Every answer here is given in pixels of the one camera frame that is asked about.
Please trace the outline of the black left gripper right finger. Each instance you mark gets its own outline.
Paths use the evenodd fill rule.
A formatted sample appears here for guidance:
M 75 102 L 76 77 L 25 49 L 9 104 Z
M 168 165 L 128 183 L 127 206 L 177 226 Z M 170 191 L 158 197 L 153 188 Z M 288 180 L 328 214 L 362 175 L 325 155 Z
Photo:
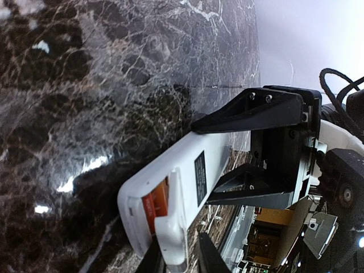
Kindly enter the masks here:
M 230 273 L 207 233 L 198 235 L 198 271 L 202 273 Z

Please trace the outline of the white battery cover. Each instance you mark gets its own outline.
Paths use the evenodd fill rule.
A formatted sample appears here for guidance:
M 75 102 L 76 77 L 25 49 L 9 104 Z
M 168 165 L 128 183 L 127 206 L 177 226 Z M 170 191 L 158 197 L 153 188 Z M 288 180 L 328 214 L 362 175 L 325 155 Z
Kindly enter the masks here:
M 166 216 L 155 218 L 155 232 L 168 270 L 186 272 L 188 268 L 188 227 L 180 171 L 173 170 L 168 181 L 168 213 Z

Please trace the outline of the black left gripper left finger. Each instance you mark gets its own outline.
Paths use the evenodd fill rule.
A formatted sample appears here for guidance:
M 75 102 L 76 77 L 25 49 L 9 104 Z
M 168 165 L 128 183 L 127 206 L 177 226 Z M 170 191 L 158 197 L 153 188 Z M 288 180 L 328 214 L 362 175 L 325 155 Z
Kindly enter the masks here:
M 136 273 L 165 273 L 165 262 L 157 241 L 153 241 L 148 248 Z

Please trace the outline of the white remote control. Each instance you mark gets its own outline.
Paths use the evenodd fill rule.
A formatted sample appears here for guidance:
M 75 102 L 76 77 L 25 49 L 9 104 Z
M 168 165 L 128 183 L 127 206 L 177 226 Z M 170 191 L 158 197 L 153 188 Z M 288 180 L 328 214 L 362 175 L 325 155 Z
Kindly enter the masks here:
M 188 133 L 120 188 L 117 205 L 133 250 L 142 257 L 155 234 L 164 251 L 187 248 L 187 230 L 205 204 L 229 160 L 227 134 Z M 167 181 L 167 215 L 147 223 L 142 199 Z

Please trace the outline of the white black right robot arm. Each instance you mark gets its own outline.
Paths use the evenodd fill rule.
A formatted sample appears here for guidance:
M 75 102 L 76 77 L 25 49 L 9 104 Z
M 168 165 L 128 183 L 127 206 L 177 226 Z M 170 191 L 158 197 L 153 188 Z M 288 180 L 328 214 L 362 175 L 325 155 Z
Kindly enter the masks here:
M 223 175 L 209 205 L 286 209 L 309 194 L 319 176 L 316 160 L 339 140 L 363 142 L 362 79 L 338 94 L 320 72 L 321 91 L 266 85 L 240 92 L 225 106 L 192 123 L 198 134 L 249 131 L 252 161 Z

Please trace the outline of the orange AA battery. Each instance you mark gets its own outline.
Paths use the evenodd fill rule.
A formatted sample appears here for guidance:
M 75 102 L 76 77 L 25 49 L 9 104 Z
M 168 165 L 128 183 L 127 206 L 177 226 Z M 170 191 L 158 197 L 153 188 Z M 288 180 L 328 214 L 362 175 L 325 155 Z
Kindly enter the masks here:
M 157 217 L 166 216 L 168 213 L 168 191 L 169 182 L 166 177 L 158 186 L 151 192 L 154 203 L 154 210 Z
M 155 234 L 154 221 L 155 218 L 158 216 L 160 206 L 156 197 L 152 193 L 149 193 L 146 196 L 142 197 L 142 203 L 150 233 L 153 235 Z

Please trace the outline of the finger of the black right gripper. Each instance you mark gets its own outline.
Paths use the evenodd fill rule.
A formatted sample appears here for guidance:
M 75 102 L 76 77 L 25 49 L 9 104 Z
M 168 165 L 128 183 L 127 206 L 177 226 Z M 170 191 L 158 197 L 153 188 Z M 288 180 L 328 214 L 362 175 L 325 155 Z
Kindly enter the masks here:
M 281 172 L 245 163 L 219 178 L 206 204 L 287 209 L 293 193 L 293 184 Z
M 303 98 L 297 93 L 271 88 L 248 88 L 222 108 L 191 124 L 198 134 L 255 131 L 297 125 Z

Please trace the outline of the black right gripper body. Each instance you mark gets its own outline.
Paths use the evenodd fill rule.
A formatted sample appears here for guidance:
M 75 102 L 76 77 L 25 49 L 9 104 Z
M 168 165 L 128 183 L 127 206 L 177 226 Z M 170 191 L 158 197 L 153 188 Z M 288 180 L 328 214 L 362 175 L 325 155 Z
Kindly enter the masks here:
M 263 90 L 268 112 L 258 123 L 265 128 L 251 132 L 251 153 L 265 170 L 269 189 L 301 199 L 308 193 L 315 165 L 322 96 L 317 90 L 290 86 L 265 85 Z

